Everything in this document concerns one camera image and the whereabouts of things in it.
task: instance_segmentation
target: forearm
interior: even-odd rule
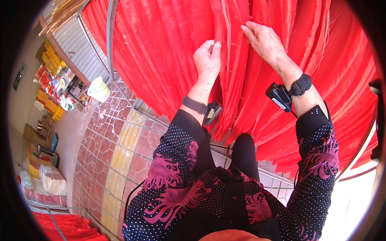
[[[287,55],[279,58],[275,64],[272,64],[272,67],[279,74],[288,91],[291,89],[293,83],[303,74],[303,71],[299,66],[297,66]],[[298,118],[317,105],[320,106],[323,113],[328,118],[327,108],[314,85],[311,85],[311,88],[305,91],[303,95],[292,96],[292,102]]]
[[[210,91],[212,90],[214,84],[214,80],[211,79],[208,80],[208,77],[199,76],[195,85],[190,89],[188,97],[194,101],[208,105]],[[197,111],[192,110],[185,105],[181,105],[180,109],[191,114],[200,123],[200,125],[202,125],[204,120],[203,114],[199,114]]]

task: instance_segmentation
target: wall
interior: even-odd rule
[[[24,131],[24,125],[30,124],[36,128],[37,120],[41,119],[43,115],[48,115],[46,109],[39,110],[34,107],[37,91],[40,88],[39,84],[33,82],[35,73],[40,66],[40,62],[35,58],[36,52],[47,39],[45,35],[38,36],[41,31],[41,26],[37,25],[27,36],[25,44],[19,52],[19,57],[13,70],[8,102],[8,123],[12,125],[21,134]],[[25,65],[27,70],[21,79],[17,90],[12,87],[14,78],[16,77],[18,69]]]

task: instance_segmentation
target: white bucket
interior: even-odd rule
[[[87,95],[94,97],[97,101],[104,103],[110,96],[110,89],[103,82],[102,77],[96,78],[88,87]]]

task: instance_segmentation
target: woman's right hand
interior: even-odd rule
[[[241,25],[240,28],[247,36],[253,50],[274,70],[277,70],[279,62],[288,58],[280,37],[270,27],[251,21],[246,25]]]

